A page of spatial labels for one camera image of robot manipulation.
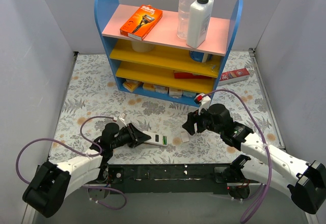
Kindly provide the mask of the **white remote battery cover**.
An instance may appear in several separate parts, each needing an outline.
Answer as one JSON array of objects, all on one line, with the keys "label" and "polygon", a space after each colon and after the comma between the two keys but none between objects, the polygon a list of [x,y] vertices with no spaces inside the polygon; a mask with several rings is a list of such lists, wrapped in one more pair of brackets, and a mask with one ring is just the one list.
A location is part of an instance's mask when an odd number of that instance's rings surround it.
[{"label": "white remote battery cover", "polygon": [[189,142],[189,134],[186,131],[181,132],[180,136],[183,143]]}]

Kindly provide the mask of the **white remote control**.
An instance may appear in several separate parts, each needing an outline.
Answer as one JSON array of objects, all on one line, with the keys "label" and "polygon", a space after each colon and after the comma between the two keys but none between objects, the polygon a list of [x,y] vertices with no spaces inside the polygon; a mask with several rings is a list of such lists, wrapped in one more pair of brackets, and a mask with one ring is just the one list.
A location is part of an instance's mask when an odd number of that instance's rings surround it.
[{"label": "white remote control", "polygon": [[167,145],[163,145],[162,143],[162,136],[161,134],[157,134],[154,132],[149,132],[149,131],[142,131],[143,133],[151,136],[151,139],[146,141],[146,144],[151,144],[151,145],[155,145],[155,146],[162,146],[162,147],[166,147]]}]

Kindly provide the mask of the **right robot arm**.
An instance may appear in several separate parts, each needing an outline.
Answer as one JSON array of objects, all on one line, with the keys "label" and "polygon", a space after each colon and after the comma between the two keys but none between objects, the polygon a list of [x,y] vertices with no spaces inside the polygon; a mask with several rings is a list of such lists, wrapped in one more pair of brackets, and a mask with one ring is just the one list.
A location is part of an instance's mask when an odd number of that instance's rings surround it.
[{"label": "right robot arm", "polygon": [[325,166],[298,159],[263,143],[251,128],[235,122],[222,104],[198,109],[182,125],[190,135],[205,130],[220,135],[227,145],[242,152],[226,174],[236,182],[245,179],[269,185],[284,193],[303,211],[316,214],[325,202]]}]

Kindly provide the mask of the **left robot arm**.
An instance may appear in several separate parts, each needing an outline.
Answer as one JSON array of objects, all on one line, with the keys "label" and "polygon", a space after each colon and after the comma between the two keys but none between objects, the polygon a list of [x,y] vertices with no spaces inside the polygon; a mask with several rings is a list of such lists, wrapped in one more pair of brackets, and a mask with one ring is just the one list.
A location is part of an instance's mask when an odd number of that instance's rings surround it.
[{"label": "left robot arm", "polygon": [[91,146],[83,156],[57,164],[43,163],[22,200],[49,218],[60,209],[67,196],[84,184],[93,180],[103,183],[108,179],[108,170],[103,166],[112,157],[114,149],[124,145],[134,148],[151,139],[157,139],[157,136],[139,131],[131,123],[121,128],[116,123],[108,123],[95,141],[99,142],[101,150]]}]

